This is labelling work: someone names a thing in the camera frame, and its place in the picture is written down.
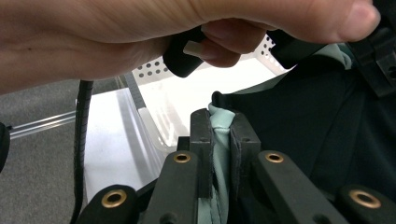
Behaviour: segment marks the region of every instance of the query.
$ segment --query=gray carpet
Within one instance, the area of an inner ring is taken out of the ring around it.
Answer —
[[[93,93],[113,91],[120,80],[95,81]],[[75,110],[78,81],[0,96],[0,121],[18,126]],[[11,141],[0,174],[0,224],[68,223],[74,206],[74,122]]]

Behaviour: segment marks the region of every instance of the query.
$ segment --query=black cable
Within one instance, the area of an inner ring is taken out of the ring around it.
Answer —
[[[93,81],[81,80],[79,82],[74,143],[75,207],[70,224],[77,222],[84,199],[84,152],[92,89]]]

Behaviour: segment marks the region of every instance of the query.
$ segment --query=metal ring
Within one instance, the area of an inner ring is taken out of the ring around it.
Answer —
[[[111,197],[115,195],[117,195],[116,200],[111,199]],[[123,189],[113,189],[103,196],[102,206],[105,208],[115,208],[122,205],[125,200],[126,192]]]
[[[370,200],[370,202],[364,201],[359,196],[367,197]],[[364,207],[373,208],[373,209],[381,207],[381,202],[375,196],[360,189],[351,190],[349,192],[349,197],[352,198],[352,200],[355,203],[358,203]]]
[[[174,157],[174,161],[178,163],[188,162],[189,160],[191,160],[191,156],[189,154],[180,153]]]
[[[284,159],[281,155],[276,153],[267,153],[265,154],[265,159],[270,162],[281,163]]]

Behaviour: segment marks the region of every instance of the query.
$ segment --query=mint green cloth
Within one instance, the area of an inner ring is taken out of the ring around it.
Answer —
[[[218,188],[212,186],[212,199],[198,200],[198,224],[226,224],[230,191],[230,125],[235,113],[209,105],[210,122],[215,133],[213,166]]]

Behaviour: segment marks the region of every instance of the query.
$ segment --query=hand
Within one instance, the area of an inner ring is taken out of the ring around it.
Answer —
[[[208,39],[187,52],[231,66],[267,29],[332,43],[362,39],[378,23],[370,0],[1,1],[0,94],[120,75],[161,56],[170,35],[202,24]]]

